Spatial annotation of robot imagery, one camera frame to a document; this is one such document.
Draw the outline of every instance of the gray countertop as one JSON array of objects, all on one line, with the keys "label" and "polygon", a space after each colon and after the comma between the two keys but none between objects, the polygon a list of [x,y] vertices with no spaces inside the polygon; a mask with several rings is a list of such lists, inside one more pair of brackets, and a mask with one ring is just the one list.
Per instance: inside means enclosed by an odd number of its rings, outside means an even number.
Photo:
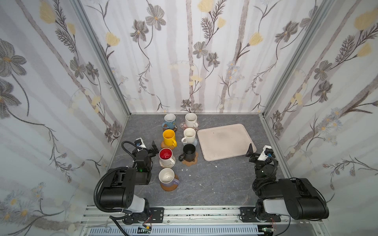
[{"label": "gray countertop", "polygon": [[[184,146],[181,143],[184,134],[180,128],[180,123],[184,121],[185,115],[176,115],[177,147],[173,149],[176,164],[172,170],[178,175],[180,185],[172,192],[166,192],[160,187],[158,174],[162,168],[157,155],[152,158],[152,177],[149,185],[135,186],[134,194],[147,198],[152,206],[254,205],[258,199],[252,190],[252,182],[255,179],[254,164],[248,162],[247,157],[238,156],[208,162],[203,158],[200,144],[197,144],[197,164],[188,167],[178,161]],[[151,148],[154,140],[160,150],[160,143],[163,141],[161,126],[163,122],[164,115],[131,115],[120,141],[133,142],[141,137],[147,148]],[[258,115],[198,114],[198,122],[200,129],[240,123],[246,128],[258,153],[262,151],[264,145],[270,145]],[[134,149],[131,145],[125,147],[129,151]],[[119,145],[111,168],[121,166],[132,166],[132,158]],[[284,177],[280,167],[276,176],[277,179]]]}]

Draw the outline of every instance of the brown coaster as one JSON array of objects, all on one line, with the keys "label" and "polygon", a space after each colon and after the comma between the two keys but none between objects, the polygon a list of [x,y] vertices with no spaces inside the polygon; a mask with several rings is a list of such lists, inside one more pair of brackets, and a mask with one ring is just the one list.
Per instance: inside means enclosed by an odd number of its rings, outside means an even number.
[{"label": "brown coaster", "polygon": [[[163,132],[166,131],[166,130],[170,130],[170,129],[168,128],[167,124],[165,124],[165,125],[163,126]],[[177,126],[175,125],[175,127],[174,127],[172,130],[176,132],[176,131],[177,131]]]},{"label": "brown coaster", "polygon": [[166,145],[166,144],[164,143],[164,140],[161,142],[160,147],[161,147],[161,148],[169,148],[169,149],[171,149],[171,150],[175,149],[174,146],[168,146],[168,145]]},{"label": "brown coaster", "polygon": [[194,158],[194,161],[192,162],[187,162],[186,160],[183,160],[182,162],[186,165],[186,166],[191,166],[191,165],[195,165],[197,164],[197,161],[198,161],[198,152],[195,153],[195,158]]},{"label": "brown coaster", "polygon": [[170,192],[170,191],[175,190],[175,189],[177,188],[178,185],[177,185],[177,184],[174,184],[174,185],[172,185],[171,187],[166,187],[166,186],[162,185],[161,182],[160,182],[160,186],[161,186],[161,188],[162,188],[164,191]]}]

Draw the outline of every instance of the mug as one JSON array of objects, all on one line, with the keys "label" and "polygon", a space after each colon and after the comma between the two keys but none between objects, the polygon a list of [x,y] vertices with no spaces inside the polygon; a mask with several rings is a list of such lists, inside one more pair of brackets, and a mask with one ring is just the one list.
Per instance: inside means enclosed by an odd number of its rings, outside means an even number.
[{"label": "mug", "polygon": [[176,116],[174,114],[166,114],[164,116],[165,122],[162,124],[162,127],[164,128],[164,125],[167,125],[168,129],[174,129],[176,127]]},{"label": "mug", "polygon": [[177,147],[176,136],[173,130],[166,130],[163,132],[164,143],[167,146]]},{"label": "mug", "polygon": [[188,128],[197,128],[198,122],[197,122],[197,115],[194,113],[188,113],[185,115],[185,124]]},{"label": "mug", "polygon": [[166,187],[171,187],[172,185],[179,185],[180,181],[175,179],[175,172],[170,168],[164,168],[159,173],[160,183]]},{"label": "mug", "polygon": [[195,159],[195,146],[193,144],[187,144],[183,148],[184,153],[178,157],[179,161],[186,160],[192,162]]},{"label": "mug", "polygon": [[184,144],[186,143],[194,143],[195,140],[195,130],[193,128],[186,128],[184,130],[184,137],[181,139],[181,142]]},{"label": "mug", "polygon": [[176,164],[176,161],[174,160],[172,150],[169,148],[163,148],[159,152],[160,161],[164,166],[170,166]]}]

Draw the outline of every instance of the wall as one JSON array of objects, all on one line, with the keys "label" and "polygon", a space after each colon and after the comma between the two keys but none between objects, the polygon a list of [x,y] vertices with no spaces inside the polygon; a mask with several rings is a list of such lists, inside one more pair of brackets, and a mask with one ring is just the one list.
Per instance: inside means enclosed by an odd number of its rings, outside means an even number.
[{"label": "wall", "polygon": [[261,112],[321,1],[81,0],[132,112]]},{"label": "wall", "polygon": [[266,116],[294,176],[331,199],[333,236],[378,229],[377,7],[336,1]]},{"label": "wall", "polygon": [[0,39],[0,231],[78,235],[126,116],[68,1],[2,1]]}]

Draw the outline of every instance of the coaster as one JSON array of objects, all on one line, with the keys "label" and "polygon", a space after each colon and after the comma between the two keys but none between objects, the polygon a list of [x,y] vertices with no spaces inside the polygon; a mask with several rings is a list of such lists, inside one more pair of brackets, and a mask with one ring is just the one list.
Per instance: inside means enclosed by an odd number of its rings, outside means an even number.
[{"label": "coaster", "polygon": [[159,164],[161,167],[163,168],[172,168],[175,164],[170,164],[170,165],[163,165],[163,163],[161,162],[161,159],[159,158]]},{"label": "coaster", "polygon": [[187,128],[185,122],[181,123],[180,124],[180,128],[185,130]]},{"label": "coaster", "polygon": [[[175,174],[175,179],[180,180],[180,179],[178,178],[177,174]],[[161,188],[162,188],[164,191],[170,192],[170,191],[175,190],[175,189],[177,188],[178,185],[177,185],[177,184],[174,184],[174,185],[172,185],[171,187],[166,187],[166,186],[162,185],[161,182],[160,182],[160,186],[161,186]]]},{"label": "coaster", "polygon": [[194,140],[194,142],[193,143],[191,143],[191,144],[193,144],[194,146],[197,146],[197,144],[198,144],[198,140],[197,140],[197,138],[195,138],[195,140]]},{"label": "coaster", "polygon": [[169,148],[169,149],[171,149],[171,150],[175,149],[174,146],[168,146],[168,145],[166,145],[166,144],[164,143],[164,140],[161,142],[160,147],[161,147],[161,148]]},{"label": "coaster", "polygon": [[[163,126],[163,132],[166,131],[166,130],[170,130],[170,128],[168,128],[167,124],[165,124]],[[172,130],[176,132],[177,131],[177,125],[175,125],[175,127]]]},{"label": "coaster", "polygon": [[191,166],[191,165],[195,165],[197,164],[197,161],[198,161],[198,152],[195,153],[195,158],[194,158],[194,161],[192,162],[187,162],[186,160],[183,160],[182,163],[184,163],[186,166]]}]

